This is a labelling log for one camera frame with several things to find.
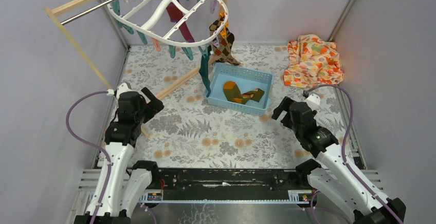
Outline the dark teal sock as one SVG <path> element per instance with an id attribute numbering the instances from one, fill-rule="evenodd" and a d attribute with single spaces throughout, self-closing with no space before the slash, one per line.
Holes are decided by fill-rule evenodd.
<path id="1" fill-rule="evenodd" d="M 212 52 L 212 47 L 211 45 L 209 45 L 204 50 L 201 48 L 201 46 L 199 46 L 198 48 L 201 53 L 201 63 L 198 72 L 202 78 L 203 84 L 206 89 L 206 97 L 209 97 L 211 94 L 210 80 L 209 80 L 209 60 Z"/>

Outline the white plastic clip hanger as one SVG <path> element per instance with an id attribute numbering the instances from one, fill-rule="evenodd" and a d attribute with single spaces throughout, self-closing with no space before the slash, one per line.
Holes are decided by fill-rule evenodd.
<path id="1" fill-rule="evenodd" d="M 124 28 L 130 34 L 137 33 L 142 40 L 150 37 L 169 46 L 197 47 L 212 43 L 216 38 L 216 35 L 211 35 L 209 31 L 207 38 L 196 40 L 193 38 L 187 24 L 187 20 L 202 5 L 206 5 L 208 1 L 220 7 L 219 15 L 216 19 L 222 21 L 222 24 L 217 29 L 217 32 L 220 32 L 225 26 L 228 27 L 228 8 L 223 0 L 143 0 L 128 11 L 127 14 L 122 14 L 119 0 L 108 4 L 107 8 L 120 28 Z M 150 2 L 158 2 L 158 4 L 149 19 L 142 25 L 131 22 L 130 18 Z M 152 29 L 164 15 L 169 16 L 172 27 L 164 35 L 159 35 L 152 31 Z"/>

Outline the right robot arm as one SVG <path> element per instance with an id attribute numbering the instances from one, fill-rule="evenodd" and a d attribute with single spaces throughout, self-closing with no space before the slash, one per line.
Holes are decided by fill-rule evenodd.
<path id="1" fill-rule="evenodd" d="M 296 185 L 317 189 L 343 211 L 350 223 L 403 223 L 405 204 L 372 183 L 342 151 L 338 139 L 317 124 L 314 109 L 319 103 L 315 94 L 303 102 L 285 97 L 272 115 L 276 120 L 285 112 L 281 123 L 313 156 L 296 167 Z"/>

